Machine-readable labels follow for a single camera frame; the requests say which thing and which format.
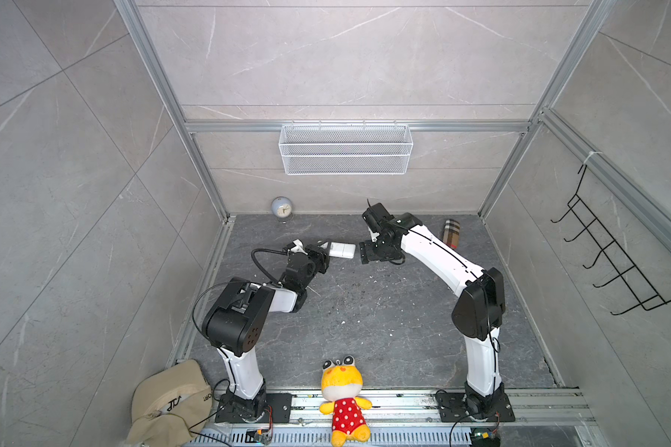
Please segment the white remote control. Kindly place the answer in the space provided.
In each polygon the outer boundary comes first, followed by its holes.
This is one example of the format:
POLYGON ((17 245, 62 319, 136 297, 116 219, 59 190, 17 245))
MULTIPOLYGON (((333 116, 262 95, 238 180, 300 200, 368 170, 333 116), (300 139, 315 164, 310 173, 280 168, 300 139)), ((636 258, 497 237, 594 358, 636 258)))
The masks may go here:
POLYGON ((324 242, 320 247, 327 251, 331 258, 353 259, 357 246, 351 243, 324 242))

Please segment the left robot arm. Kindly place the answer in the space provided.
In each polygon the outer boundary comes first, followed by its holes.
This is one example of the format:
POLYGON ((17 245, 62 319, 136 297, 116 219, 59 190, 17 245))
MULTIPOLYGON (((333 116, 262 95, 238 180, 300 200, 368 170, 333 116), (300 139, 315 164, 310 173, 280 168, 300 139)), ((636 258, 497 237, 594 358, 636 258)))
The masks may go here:
POLYGON ((199 333, 217 349, 229 375, 234 402, 261 413, 266 382, 259 371, 255 346, 271 313, 296 313, 308 298, 311 281, 330 264, 329 242, 302 245, 300 240, 278 251, 286 257, 279 277, 267 283, 234 277, 221 285, 199 333))

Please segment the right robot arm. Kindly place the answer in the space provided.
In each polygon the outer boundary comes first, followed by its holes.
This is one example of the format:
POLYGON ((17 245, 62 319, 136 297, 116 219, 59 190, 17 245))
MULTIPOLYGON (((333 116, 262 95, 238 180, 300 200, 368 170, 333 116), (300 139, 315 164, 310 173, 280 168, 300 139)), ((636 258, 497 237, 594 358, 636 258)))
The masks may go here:
POLYGON ((370 204, 362 218, 371 235, 371 240, 359 244, 363 264, 402 264, 411 256, 455 294, 451 320, 464 337, 468 366, 464 404, 474 418, 493 415, 506 397, 499 341, 506 311, 503 274, 468 261, 410 213, 395 216, 377 203, 370 204))

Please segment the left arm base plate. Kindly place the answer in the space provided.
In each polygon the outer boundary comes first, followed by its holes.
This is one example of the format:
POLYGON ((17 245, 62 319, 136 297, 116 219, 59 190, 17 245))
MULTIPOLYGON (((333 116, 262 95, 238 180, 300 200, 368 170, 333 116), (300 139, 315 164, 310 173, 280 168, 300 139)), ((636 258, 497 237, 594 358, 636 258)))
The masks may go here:
POLYGON ((244 400, 224 394, 219 411, 214 416, 216 423, 288 423, 294 396, 289 393, 259 394, 254 400, 244 400))

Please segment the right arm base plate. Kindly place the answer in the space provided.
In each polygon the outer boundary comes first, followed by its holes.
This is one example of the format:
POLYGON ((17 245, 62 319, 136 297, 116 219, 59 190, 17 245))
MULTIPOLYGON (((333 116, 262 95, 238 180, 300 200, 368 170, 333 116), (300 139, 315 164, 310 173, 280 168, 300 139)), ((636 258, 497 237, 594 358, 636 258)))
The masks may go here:
POLYGON ((490 423, 516 421, 509 397, 503 393, 481 399, 476 393, 438 391, 434 398, 444 423, 455 423, 460 419, 490 423))

